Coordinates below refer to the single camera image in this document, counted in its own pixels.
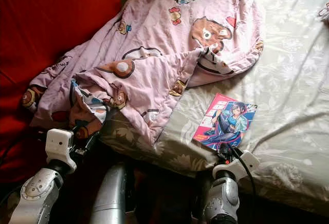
red cloth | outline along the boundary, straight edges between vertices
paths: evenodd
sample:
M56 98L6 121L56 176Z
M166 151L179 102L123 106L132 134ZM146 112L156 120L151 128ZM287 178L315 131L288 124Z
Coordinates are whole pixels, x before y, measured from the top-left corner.
M90 39L120 7L120 0L0 0L0 156L32 117L20 108L31 79ZM26 179L44 162L44 143L26 138L0 165L0 183Z

bed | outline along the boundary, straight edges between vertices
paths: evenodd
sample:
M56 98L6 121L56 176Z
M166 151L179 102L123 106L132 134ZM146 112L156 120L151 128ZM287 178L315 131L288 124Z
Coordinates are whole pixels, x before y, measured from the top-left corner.
M119 153L193 176L216 156L192 142L216 93L258 105L241 149L261 161L253 172L257 194L322 215L329 209L329 29L318 18L329 0L259 0L266 40L249 71L188 88L154 146L118 113L101 140ZM250 182L240 182L250 192Z

pink comforter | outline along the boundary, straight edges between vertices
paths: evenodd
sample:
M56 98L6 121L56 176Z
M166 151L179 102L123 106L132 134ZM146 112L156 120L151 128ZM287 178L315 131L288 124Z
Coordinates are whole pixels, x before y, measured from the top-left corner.
M79 138L120 109L153 144L187 86L258 60L263 22L256 0L128 0L90 41L33 79L23 105L35 112L32 126L69 121L81 127Z

comic book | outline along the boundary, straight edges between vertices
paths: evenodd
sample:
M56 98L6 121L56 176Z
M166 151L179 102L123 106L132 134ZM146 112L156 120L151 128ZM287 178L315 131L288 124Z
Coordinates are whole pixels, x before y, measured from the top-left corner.
M257 105L216 94L193 140L216 151L222 143L238 146L250 127L256 109Z

